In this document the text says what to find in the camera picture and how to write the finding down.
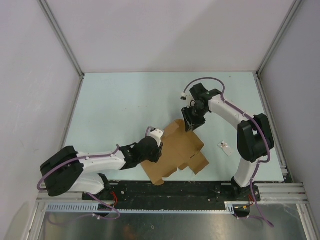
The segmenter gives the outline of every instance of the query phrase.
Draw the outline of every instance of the cardboard box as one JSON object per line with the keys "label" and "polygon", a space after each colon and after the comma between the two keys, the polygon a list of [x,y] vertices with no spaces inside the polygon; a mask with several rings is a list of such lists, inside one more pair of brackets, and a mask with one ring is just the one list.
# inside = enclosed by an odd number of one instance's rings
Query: cardboard box
{"label": "cardboard box", "polygon": [[141,163],[144,171],[154,185],[164,183],[177,171],[189,167],[198,174],[208,164],[208,160],[201,153],[204,143],[193,132],[185,131],[185,121],[177,119],[164,129],[161,139],[163,142],[162,156],[157,163],[144,161]]}

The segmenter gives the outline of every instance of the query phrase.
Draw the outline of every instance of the light blue table surface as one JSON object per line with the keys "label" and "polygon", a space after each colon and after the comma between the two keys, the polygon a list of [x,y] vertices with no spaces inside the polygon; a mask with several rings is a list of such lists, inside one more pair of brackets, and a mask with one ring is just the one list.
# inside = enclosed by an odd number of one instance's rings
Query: light blue table surface
{"label": "light blue table surface", "polygon": [[[108,152],[120,146],[139,142],[148,126],[164,129],[175,119],[183,119],[186,102],[181,92],[194,79],[214,77],[225,83],[225,97],[241,109],[263,113],[262,103],[252,72],[136,72],[87,73],[75,107],[65,145],[79,152]],[[222,87],[204,80],[208,90]],[[207,113],[206,123],[195,133],[204,142],[202,153],[210,164],[195,175],[189,168],[178,170],[165,181],[230,181],[235,175],[240,155],[237,131],[220,116]],[[225,141],[233,150],[227,156],[218,147]],[[105,170],[109,180],[149,180],[143,168],[122,171]],[[271,162],[261,164],[256,181],[282,182],[283,175],[276,151]]]}

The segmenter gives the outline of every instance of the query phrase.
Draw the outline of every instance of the robot end effector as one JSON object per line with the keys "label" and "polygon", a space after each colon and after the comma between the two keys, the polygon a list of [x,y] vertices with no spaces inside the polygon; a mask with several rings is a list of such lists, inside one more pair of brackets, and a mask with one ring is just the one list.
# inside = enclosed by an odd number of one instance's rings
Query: robot end effector
{"label": "robot end effector", "polygon": [[[217,89],[208,91],[201,83],[190,89],[191,96],[182,97],[187,100],[187,107],[182,108],[185,130],[194,131],[205,124],[205,114],[214,112],[224,118],[237,129],[237,149],[241,157],[251,163],[267,155],[267,149],[262,136],[254,123],[241,116],[221,99]],[[252,117],[261,128],[269,149],[275,146],[268,117],[261,113]]]}

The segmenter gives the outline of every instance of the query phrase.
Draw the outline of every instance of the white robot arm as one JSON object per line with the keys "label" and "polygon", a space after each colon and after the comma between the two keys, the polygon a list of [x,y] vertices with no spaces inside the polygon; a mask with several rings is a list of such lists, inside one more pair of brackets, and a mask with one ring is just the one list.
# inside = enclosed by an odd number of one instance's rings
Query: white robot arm
{"label": "white robot arm", "polygon": [[[202,126],[206,122],[204,115],[208,112],[218,114],[230,123],[238,131],[237,148],[241,155],[240,164],[236,174],[232,178],[232,182],[239,189],[248,187],[257,163],[263,156],[267,155],[261,135],[258,132],[255,133],[257,129],[247,117],[227,104],[226,99],[222,99],[222,93],[219,90],[208,91],[199,83],[190,89],[190,93],[191,95],[182,98],[187,100],[187,107],[182,109],[186,126],[185,130],[195,130]],[[272,149],[275,144],[267,116],[264,114],[255,116],[246,114],[259,124],[267,139],[269,149]]]}
{"label": "white robot arm", "polygon": [[41,165],[41,182],[45,182],[51,197],[67,191],[96,195],[108,183],[101,172],[135,168],[145,160],[157,163],[161,157],[163,134],[163,131],[151,128],[139,143],[118,146],[114,152],[83,153],[75,151],[73,146],[66,146]]}

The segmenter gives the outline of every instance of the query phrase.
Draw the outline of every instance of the purple cable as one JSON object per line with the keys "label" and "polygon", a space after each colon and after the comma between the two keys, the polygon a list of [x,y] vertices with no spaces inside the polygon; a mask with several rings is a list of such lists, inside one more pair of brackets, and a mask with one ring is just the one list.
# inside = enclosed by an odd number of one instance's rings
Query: purple cable
{"label": "purple cable", "polygon": [[[116,154],[118,151],[119,151],[119,148],[120,146],[117,144],[116,145],[116,150],[112,153],[109,153],[109,154],[98,154],[98,155],[91,155],[89,156],[89,158],[105,158],[105,157],[110,157],[111,155],[114,155]],[[68,165],[68,164],[71,164],[75,161],[78,161],[78,160],[81,160],[81,159],[86,159],[87,156],[80,156],[80,157],[75,157],[75,158],[72,158],[68,161],[65,161],[61,164],[59,164],[58,166],[54,167],[53,169],[51,169],[50,171],[48,171],[41,179],[40,181],[38,182],[38,184],[36,185],[36,188],[39,190],[39,191],[44,191],[44,190],[47,190],[47,188],[41,188],[41,184],[51,175],[53,174],[55,171],[59,170],[60,168],[64,167],[65,165]],[[115,211],[118,216],[117,217],[103,217],[103,216],[97,216],[97,215],[94,215],[95,217],[97,217],[98,219],[104,219],[104,220],[116,220],[118,218],[120,218],[121,214],[120,212],[115,209],[113,206],[110,206],[106,203],[104,203],[103,201],[99,200],[98,198],[96,198],[94,195],[92,195],[91,193],[87,192],[87,194],[93,198],[94,200],[96,200],[97,202],[101,203],[102,205],[110,208],[111,210]],[[72,223],[73,221],[75,220],[78,220],[78,219],[81,219],[81,218],[84,218],[84,217],[88,217],[89,215],[92,216],[92,214],[84,214],[84,215],[81,215],[75,219],[73,219],[72,221],[68,221],[68,222],[64,222],[64,223],[55,223],[55,225],[58,225],[58,226],[61,226],[61,225],[64,225],[64,224],[68,224],[68,223]]]}
{"label": "purple cable", "polygon": [[148,127],[147,127],[147,129],[146,129],[146,131],[145,131],[145,135],[144,135],[145,137],[148,136],[149,130],[150,130],[151,128],[152,128],[152,126],[148,126]]}
{"label": "purple cable", "polygon": [[[117,152],[119,151],[119,145],[117,144],[116,145],[116,150],[112,153],[109,153],[109,154],[101,154],[101,155],[91,155],[89,156],[89,158],[105,158],[105,157],[110,157],[111,155],[113,154],[116,154]],[[59,170],[60,168],[64,167],[65,165],[68,165],[68,164],[71,164],[75,161],[78,161],[78,160],[81,160],[81,159],[86,159],[87,156],[80,156],[80,157],[75,157],[75,158],[72,158],[68,161],[65,161],[61,164],[59,164],[58,166],[54,167],[53,169],[51,169],[50,171],[48,171],[41,179],[40,181],[38,182],[38,184],[36,185],[36,188],[39,190],[39,191],[45,191],[47,190],[46,188],[41,188],[41,184],[51,175],[53,174],[55,171]]]}
{"label": "purple cable", "polygon": [[[262,129],[260,128],[260,126],[258,125],[258,123],[251,117],[249,116],[248,114],[246,114],[244,111],[242,111],[240,108],[238,108],[237,106],[233,105],[232,103],[228,102],[226,99],[225,99],[225,90],[226,90],[226,86],[225,84],[217,79],[217,78],[214,78],[214,77],[201,77],[201,78],[198,78],[198,79],[195,79],[193,81],[191,81],[184,89],[184,93],[186,93],[188,87],[197,82],[197,81],[201,81],[201,80],[206,80],[206,79],[211,79],[211,80],[215,80],[215,81],[218,81],[221,85],[222,85],[222,93],[221,93],[221,100],[226,103],[228,106],[230,106],[231,108],[233,108],[234,110],[236,110],[237,112],[239,112],[240,114],[242,114],[244,117],[246,117],[247,119],[251,120],[251,122],[253,122],[253,124],[255,125],[256,129],[258,130],[259,134],[261,135],[262,137],[262,140],[263,140],[263,143],[265,145],[265,148],[266,148],[266,153],[267,153],[267,160],[265,161],[262,161],[262,160],[259,160],[256,164],[256,167],[255,167],[255,170],[253,172],[253,175],[251,177],[251,180],[250,180],[250,190],[251,190],[251,195],[253,197],[253,200],[254,200],[254,203],[256,205],[256,208],[258,209],[262,219],[271,227],[271,228],[274,228],[275,226],[265,217],[265,215],[263,214],[262,210],[260,209],[259,205],[258,205],[258,202],[257,202],[257,199],[255,197],[255,193],[254,193],[254,187],[253,187],[253,180],[255,178],[255,176],[257,175],[258,173],[258,170],[259,170],[259,166],[260,166],[260,163],[269,163],[270,160],[271,160],[271,155],[270,155],[270,148],[269,148],[269,145],[268,145],[268,142],[267,142],[267,139],[264,135],[264,132],[262,131]],[[256,219],[260,219],[261,218],[260,216],[251,216],[251,218],[256,218]]]}

